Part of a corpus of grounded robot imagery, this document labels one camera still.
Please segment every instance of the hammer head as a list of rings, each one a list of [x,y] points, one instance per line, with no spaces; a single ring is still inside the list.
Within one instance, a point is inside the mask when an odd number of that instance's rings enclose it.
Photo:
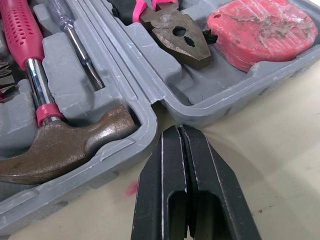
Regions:
[[[103,145],[121,140],[136,129],[123,105],[114,107],[99,122],[87,127],[50,122],[39,128],[26,153],[0,160],[0,181],[23,185],[45,183],[85,164]]]

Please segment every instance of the gray plastic tool case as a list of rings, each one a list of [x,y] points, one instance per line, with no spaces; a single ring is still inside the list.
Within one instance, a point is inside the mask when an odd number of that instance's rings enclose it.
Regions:
[[[148,157],[155,144],[157,118],[151,105],[161,101],[182,124],[202,126],[231,115],[251,99],[276,89],[320,58],[314,46],[289,62],[260,62],[245,73],[228,64],[213,48],[212,63],[200,71],[181,66],[164,52],[140,23],[124,26],[111,14],[107,0],[67,0],[75,28],[105,88],[94,92],[67,36],[59,32],[46,7],[33,10],[44,33],[43,65],[49,88],[73,126],[89,125],[117,104],[132,109],[141,127],[126,139],[108,143],[90,162],[38,186],[0,183],[0,238],[60,210],[71,199],[118,176],[121,169]],[[320,8],[308,0],[291,0],[320,29]],[[212,11],[226,0],[184,0],[182,12],[204,30]],[[7,51],[3,36],[0,52]],[[0,104],[1,158],[22,153],[37,131],[31,89],[26,79],[19,95]]]

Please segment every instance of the pink grip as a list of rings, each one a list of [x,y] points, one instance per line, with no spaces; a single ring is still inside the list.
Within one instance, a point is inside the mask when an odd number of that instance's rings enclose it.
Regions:
[[[166,3],[175,3],[179,6],[179,1],[178,0],[153,0],[152,1],[152,8],[155,11],[157,4],[166,4]]]
[[[136,5],[133,10],[132,22],[140,23],[140,15],[148,7],[148,3],[144,0],[136,0]]]
[[[27,0],[1,0],[0,10],[9,50],[20,68],[26,70],[27,59],[42,62],[43,36]]]
[[[47,103],[44,104],[36,110],[36,119],[38,123],[38,127],[41,128],[42,123],[51,117],[57,117],[63,119],[64,116],[60,112],[58,105],[55,103]]]

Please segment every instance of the voltage tester screwdriver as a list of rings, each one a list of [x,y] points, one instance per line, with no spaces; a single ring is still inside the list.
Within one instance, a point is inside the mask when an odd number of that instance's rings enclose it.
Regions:
[[[46,0],[45,4],[53,21],[70,39],[79,60],[89,73],[89,79],[94,87],[94,90],[98,91],[104,88],[105,86],[75,30],[75,20],[73,14],[67,6],[67,3],[64,0]]]

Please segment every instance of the pliers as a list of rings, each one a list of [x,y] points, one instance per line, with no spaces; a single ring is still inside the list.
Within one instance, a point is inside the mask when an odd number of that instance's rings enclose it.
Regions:
[[[203,69],[210,64],[211,52],[206,39],[193,19],[182,14],[182,1],[153,0],[152,7],[144,0],[108,0],[112,13],[126,26],[141,23],[154,40],[181,64]]]

